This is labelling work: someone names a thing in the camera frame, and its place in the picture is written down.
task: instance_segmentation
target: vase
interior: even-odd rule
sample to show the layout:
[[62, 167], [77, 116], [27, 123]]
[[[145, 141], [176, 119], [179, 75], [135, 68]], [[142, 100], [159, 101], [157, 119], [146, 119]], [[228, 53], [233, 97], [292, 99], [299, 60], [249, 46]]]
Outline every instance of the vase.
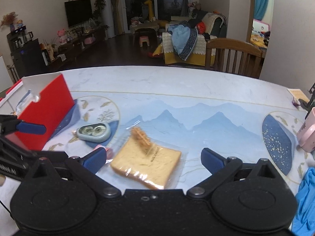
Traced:
[[10, 24], [10, 30], [11, 30], [11, 32], [13, 32], [15, 30], [15, 27], [13, 24]]

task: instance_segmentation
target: pink stool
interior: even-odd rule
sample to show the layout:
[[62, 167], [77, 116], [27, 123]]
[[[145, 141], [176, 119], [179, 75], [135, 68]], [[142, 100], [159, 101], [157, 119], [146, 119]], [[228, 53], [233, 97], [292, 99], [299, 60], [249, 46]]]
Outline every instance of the pink stool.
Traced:
[[142, 45], [143, 45], [144, 42], [146, 42], [146, 44], [147, 44], [148, 46], [150, 46], [149, 37], [147, 37], [147, 36], [140, 36], [140, 38], [139, 38], [140, 47], [142, 47]]

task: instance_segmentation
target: chair backrest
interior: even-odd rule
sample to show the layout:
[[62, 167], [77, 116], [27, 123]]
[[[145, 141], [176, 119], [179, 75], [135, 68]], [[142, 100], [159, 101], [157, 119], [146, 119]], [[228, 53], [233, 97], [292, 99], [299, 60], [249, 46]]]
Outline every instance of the chair backrest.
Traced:
[[[212, 49], [216, 49], [213, 66], [210, 65]], [[235, 51], [232, 66], [230, 66], [231, 50]], [[240, 59], [237, 59], [238, 53], [241, 53]], [[205, 68], [257, 78], [261, 58], [262, 51], [250, 43], [217, 38], [207, 43]]]

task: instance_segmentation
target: television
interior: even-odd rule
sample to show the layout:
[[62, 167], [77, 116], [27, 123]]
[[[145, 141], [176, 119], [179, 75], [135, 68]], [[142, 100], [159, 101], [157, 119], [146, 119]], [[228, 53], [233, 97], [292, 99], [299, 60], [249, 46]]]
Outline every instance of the television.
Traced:
[[92, 17], [91, 0], [65, 2], [68, 26], [80, 24]]

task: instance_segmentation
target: tv stand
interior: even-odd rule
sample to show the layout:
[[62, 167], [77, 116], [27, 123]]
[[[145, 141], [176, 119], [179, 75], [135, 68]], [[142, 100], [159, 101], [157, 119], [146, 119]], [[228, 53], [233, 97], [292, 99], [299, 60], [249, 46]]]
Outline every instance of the tv stand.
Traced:
[[[87, 37], [91, 37], [91, 36], [95, 37], [95, 41], [91, 44], [85, 45], [84, 40]], [[88, 34], [83, 34], [82, 36], [74, 38], [70, 42], [59, 46], [59, 50], [63, 50], [59, 54], [65, 54], [67, 59], [65, 61], [62, 61], [60, 57], [57, 57], [55, 60], [50, 62], [47, 65], [49, 72], [54, 73], [54, 72], [60, 71], [60, 69], [65, 64], [67, 64], [68, 62], [76, 61], [77, 57], [81, 53], [83, 53], [84, 51], [86, 51], [87, 49], [95, 45], [96, 43], [103, 41], [105, 37], [106, 37], [106, 28], [105, 26], [101, 26], [100, 28], [91, 31]]]

